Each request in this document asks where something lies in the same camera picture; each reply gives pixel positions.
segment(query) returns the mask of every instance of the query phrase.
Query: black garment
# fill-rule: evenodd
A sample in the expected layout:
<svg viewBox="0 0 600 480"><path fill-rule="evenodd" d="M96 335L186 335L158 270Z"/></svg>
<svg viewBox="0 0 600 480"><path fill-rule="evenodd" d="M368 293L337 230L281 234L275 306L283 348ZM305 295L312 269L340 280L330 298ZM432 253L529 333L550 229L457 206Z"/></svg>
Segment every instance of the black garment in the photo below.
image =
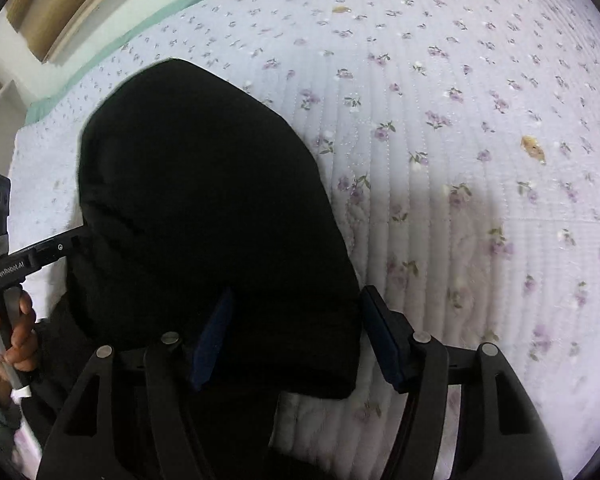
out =
<svg viewBox="0 0 600 480"><path fill-rule="evenodd" d="M92 235L69 261L34 389L62 399L101 344L195 338L230 286L234 319L191 406L219 478L256 478L280 390L344 398L355 386L358 283L315 161L273 111L180 60L124 83L81 150Z"/></svg>

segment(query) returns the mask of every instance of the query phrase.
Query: teal sleeve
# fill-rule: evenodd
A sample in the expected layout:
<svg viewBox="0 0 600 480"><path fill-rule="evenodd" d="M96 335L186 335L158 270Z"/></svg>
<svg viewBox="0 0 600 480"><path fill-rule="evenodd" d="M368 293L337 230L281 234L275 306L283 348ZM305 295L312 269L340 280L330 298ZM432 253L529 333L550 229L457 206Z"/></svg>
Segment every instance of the teal sleeve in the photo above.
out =
<svg viewBox="0 0 600 480"><path fill-rule="evenodd" d="M8 408L0 407L0 448L11 457L14 435L20 428L22 415L20 408L12 401Z"/></svg>

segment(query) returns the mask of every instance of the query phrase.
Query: yellow leaf print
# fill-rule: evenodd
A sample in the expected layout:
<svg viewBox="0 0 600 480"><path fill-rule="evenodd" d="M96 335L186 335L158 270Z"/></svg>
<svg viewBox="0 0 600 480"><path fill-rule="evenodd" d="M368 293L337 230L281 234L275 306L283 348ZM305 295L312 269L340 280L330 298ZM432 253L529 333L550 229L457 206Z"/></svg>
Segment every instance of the yellow leaf print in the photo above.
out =
<svg viewBox="0 0 600 480"><path fill-rule="evenodd" d="M531 158L539 160L542 164L546 163L544 160L544 151L538 145L538 141L534 137L528 135L523 136L520 145L525 149Z"/></svg>

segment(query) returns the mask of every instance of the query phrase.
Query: human hand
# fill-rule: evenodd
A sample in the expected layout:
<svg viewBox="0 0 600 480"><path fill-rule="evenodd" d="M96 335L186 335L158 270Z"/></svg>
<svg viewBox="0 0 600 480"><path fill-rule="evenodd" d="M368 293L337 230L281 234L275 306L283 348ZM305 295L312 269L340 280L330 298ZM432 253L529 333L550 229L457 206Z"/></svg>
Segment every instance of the human hand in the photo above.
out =
<svg viewBox="0 0 600 480"><path fill-rule="evenodd" d="M38 336L33 331L36 313L30 295L24 291L20 295L20 311L22 315L13 326L11 348L0 356L0 404L3 406L8 406L11 402L11 383L3 362L22 372L30 372L38 366Z"/></svg>

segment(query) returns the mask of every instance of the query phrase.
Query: mattress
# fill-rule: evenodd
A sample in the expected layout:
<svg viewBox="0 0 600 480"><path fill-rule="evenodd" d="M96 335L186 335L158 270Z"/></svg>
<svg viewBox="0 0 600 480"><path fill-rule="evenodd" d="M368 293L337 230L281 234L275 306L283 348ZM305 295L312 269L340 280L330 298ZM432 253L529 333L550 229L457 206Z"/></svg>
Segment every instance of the mattress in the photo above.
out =
<svg viewBox="0 0 600 480"><path fill-rule="evenodd" d="M591 1L205 0L123 45L19 131L14 248L79 222L81 129L120 83L170 57L291 124L315 155L360 283L445 344L496 342L573 478L600 444ZM26 286L44 310L62 281L53 266ZM365 335L361 345L352 396L285 395L272 436L343 479L380 477L406 400ZM437 479L450 470L458 409L453 388Z"/></svg>

